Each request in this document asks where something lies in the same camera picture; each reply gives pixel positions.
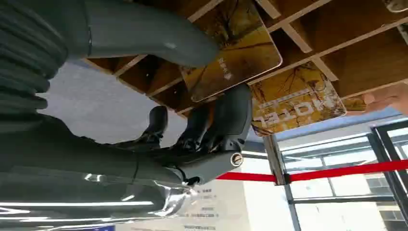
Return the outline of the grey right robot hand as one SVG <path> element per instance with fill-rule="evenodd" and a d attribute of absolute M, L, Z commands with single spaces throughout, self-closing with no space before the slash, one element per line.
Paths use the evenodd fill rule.
<path fill-rule="evenodd" d="M 40 97 L 71 59 L 150 54 L 187 67 L 218 45 L 188 19 L 122 0 L 0 3 L 0 228 L 59 231 L 176 215 L 205 184 L 239 167 L 250 123 L 241 84 L 210 111 L 192 111 L 176 144 L 161 148 L 164 106 L 132 141 L 97 143 L 41 114 Z"/>

